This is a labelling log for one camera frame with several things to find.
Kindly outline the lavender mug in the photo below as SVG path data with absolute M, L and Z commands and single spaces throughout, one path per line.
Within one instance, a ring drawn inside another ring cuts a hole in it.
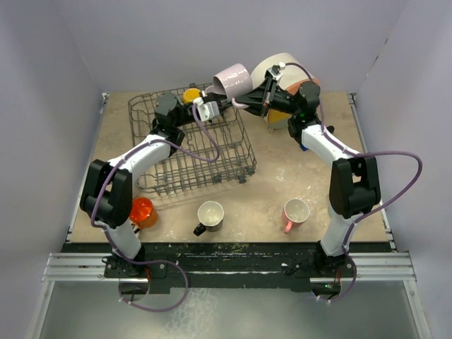
M 249 106 L 238 103 L 237 98 L 253 89 L 253 82 L 249 72 L 243 64 L 234 64 L 213 76 L 214 93 L 220 107 L 231 104 L 238 109 Z

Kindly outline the yellow mug black handle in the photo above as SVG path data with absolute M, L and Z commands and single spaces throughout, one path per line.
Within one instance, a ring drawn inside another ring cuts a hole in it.
M 182 94 L 182 101 L 184 104 L 192 103 L 196 98 L 201 96 L 201 91 L 198 88 L 188 88 Z

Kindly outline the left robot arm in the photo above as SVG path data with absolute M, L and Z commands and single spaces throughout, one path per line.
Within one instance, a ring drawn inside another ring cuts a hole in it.
M 182 148 L 181 126 L 196 123 L 205 131 L 204 122 L 220 116 L 226 105 L 225 95 L 208 93 L 193 102 L 173 108 L 159 106 L 150 134 L 124 154 L 108 161 L 94 160 L 88 167 L 80 209 L 90 217 L 91 225 L 102 230 L 113 253 L 121 258 L 120 267 L 130 277 L 145 270 L 145 249 L 131 226 L 133 186 L 153 165 L 177 151 L 197 160 L 215 162 L 216 157 L 202 157 Z

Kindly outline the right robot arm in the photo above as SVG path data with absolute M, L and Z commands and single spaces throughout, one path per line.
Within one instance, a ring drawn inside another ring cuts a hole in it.
M 349 149 L 322 125 L 317 115 L 320 95 L 319 85 L 312 80 L 302 82 L 296 92 L 289 93 L 280 88 L 275 76 L 267 74 L 259 87 L 233 98 L 232 103 L 256 116 L 264 117 L 272 109 L 289 114 L 289 135 L 331 168 L 331 221 L 314 255 L 315 271 L 330 276 L 349 262 L 354 228 L 379 204 L 381 190 L 376 158 Z

